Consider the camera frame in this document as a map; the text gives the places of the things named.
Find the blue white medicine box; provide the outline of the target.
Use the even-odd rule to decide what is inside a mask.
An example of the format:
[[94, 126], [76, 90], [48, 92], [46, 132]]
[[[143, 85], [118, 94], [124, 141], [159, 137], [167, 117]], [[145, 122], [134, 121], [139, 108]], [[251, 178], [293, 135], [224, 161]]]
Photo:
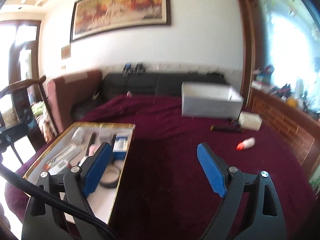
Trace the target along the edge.
[[114, 160], [124, 160], [129, 149], [129, 133], [117, 133], [113, 140]]

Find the black marker yellow caps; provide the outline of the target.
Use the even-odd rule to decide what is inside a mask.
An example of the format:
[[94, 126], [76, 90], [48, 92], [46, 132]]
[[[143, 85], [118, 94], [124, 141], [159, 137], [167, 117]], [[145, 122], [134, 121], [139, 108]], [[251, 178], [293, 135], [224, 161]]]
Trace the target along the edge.
[[89, 156], [90, 147], [95, 143], [96, 137], [97, 137], [97, 134], [95, 132], [93, 132], [91, 134], [90, 139], [89, 139], [89, 142], [88, 142], [88, 145], [87, 145], [87, 148], [86, 148], [85, 156]]

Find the gold-rimmed white cardboard box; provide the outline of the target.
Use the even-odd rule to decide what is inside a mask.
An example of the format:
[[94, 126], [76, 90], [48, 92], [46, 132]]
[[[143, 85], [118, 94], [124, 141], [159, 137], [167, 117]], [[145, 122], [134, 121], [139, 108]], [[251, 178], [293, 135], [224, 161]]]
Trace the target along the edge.
[[[50, 169], [46, 169], [44, 165], [47, 161], [52, 159], [58, 153], [63, 151], [67, 146], [73, 144], [71, 138], [77, 128], [83, 127], [86, 130], [84, 140], [82, 144], [83, 150], [71, 161], [63, 160]], [[117, 133], [129, 133], [130, 142], [133, 139], [135, 131], [134, 124], [117, 124], [117, 123], [97, 123], [97, 122], [75, 122], [69, 128], [67, 128], [54, 142], [36, 159], [36, 161], [27, 170], [24, 179], [35, 184], [41, 174], [49, 174], [51, 176], [57, 174], [65, 174], [65, 172], [74, 166], [84, 168], [88, 158], [97, 154], [98, 147], [103, 146], [107, 150], [107, 155], [103, 157], [101, 162], [96, 165], [99, 170], [100, 178], [103, 176], [104, 171], [110, 164], [117, 165], [121, 168], [121, 175], [123, 172], [125, 159], [114, 160], [113, 158], [113, 140]], [[95, 132], [97, 134], [95, 143], [90, 147], [89, 156], [85, 156], [86, 148], [91, 137], [91, 134]], [[113, 206], [116, 201], [118, 193], [118, 186], [115, 189], [106, 189], [99, 185], [100, 180], [92, 179], [92, 186], [87, 187], [85, 191], [85, 199], [87, 200], [89, 207], [93, 211], [94, 215], [105, 223], [108, 223], [111, 218]]]

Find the black tape roll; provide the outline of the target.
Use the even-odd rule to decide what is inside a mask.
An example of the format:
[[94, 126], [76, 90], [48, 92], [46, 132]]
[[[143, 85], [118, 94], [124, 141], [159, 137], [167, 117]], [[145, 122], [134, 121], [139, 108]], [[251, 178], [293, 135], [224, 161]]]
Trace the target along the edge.
[[99, 181], [99, 185], [106, 189], [115, 189], [118, 186], [121, 175], [121, 168], [117, 165], [110, 164]]

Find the white bottle red label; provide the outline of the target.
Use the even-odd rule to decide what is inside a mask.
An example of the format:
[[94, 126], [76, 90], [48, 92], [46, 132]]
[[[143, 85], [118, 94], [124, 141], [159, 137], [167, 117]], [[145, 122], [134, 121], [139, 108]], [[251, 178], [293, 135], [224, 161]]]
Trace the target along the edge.
[[236, 150], [242, 151], [248, 148], [252, 148], [254, 145], [255, 145], [255, 138], [251, 137], [239, 143], [236, 147]]

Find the small white grey carton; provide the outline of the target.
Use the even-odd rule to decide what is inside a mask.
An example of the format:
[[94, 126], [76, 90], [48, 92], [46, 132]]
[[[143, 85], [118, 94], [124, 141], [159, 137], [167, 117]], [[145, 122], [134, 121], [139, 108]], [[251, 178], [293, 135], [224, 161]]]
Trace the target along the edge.
[[83, 127], [77, 128], [71, 138], [71, 142], [76, 145], [82, 144], [85, 133], [86, 133], [86, 130]]

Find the wooden sideboard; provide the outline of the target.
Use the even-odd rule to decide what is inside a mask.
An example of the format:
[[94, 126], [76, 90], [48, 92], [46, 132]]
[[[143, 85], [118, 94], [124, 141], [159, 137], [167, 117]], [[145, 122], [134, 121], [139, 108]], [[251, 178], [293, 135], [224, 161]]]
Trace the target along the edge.
[[319, 122], [280, 98], [255, 88], [251, 88], [247, 105], [292, 147], [294, 156], [310, 179], [319, 166]]

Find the black marker yellow tip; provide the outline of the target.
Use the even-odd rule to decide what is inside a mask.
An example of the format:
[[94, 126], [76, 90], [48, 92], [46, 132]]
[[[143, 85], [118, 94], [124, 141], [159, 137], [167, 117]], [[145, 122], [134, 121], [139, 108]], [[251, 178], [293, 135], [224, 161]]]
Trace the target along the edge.
[[217, 132], [231, 132], [231, 133], [243, 133], [245, 130], [240, 127], [232, 127], [232, 126], [214, 126], [212, 125], [210, 131]]

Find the small white box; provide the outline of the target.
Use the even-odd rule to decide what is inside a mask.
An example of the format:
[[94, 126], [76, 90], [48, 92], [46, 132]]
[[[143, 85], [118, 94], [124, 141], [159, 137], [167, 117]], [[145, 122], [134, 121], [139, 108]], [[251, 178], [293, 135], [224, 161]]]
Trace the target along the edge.
[[238, 123], [243, 129], [259, 131], [263, 120], [258, 114], [242, 111], [238, 118]]

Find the maroon bed blanket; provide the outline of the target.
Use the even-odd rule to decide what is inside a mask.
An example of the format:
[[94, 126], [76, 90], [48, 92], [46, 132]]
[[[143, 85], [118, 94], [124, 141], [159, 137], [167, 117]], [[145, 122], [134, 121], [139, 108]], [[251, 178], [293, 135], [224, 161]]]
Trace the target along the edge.
[[[180, 98], [166, 96], [118, 96], [87, 113], [84, 121], [136, 126], [110, 222], [118, 239], [201, 237], [221, 201], [196, 156], [202, 142], [242, 172], [270, 174], [288, 238], [316, 200], [291, 148], [266, 124], [259, 131], [212, 132], [212, 125], [224, 121], [183, 117]], [[251, 137], [252, 148], [236, 150]]]

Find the dark wooden chair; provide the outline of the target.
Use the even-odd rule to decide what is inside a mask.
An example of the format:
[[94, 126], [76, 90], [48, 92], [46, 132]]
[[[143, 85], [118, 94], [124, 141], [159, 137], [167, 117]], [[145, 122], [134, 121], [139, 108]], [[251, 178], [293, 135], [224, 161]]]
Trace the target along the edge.
[[46, 140], [44, 138], [44, 135], [41, 133], [41, 130], [31, 109], [31, 103], [28, 96], [28, 88], [31, 86], [37, 86], [39, 88], [42, 101], [46, 106], [50, 120], [54, 121], [48, 98], [43, 87], [43, 83], [45, 82], [45, 80], [46, 76], [44, 75], [40, 79], [27, 79], [23, 81], [17, 81], [15, 83], [9, 84], [7, 87], [1, 90], [1, 98], [6, 95], [11, 95], [11, 101], [17, 116], [18, 123], [21, 124], [22, 128], [28, 128], [27, 137], [36, 152], [46, 144]]

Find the grey patterned shoe box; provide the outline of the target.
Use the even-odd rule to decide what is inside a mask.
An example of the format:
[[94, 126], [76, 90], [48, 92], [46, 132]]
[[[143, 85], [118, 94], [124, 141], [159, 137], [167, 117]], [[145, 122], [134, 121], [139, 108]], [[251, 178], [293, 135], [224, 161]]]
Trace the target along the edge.
[[237, 119], [244, 99], [230, 85], [184, 82], [181, 87], [182, 116]]

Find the framed horse painting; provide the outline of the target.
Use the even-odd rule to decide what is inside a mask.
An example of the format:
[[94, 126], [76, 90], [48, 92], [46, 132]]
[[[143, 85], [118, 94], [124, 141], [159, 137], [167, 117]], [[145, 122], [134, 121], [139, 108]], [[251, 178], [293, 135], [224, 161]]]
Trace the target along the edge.
[[170, 0], [78, 0], [69, 41], [145, 25], [171, 25]]

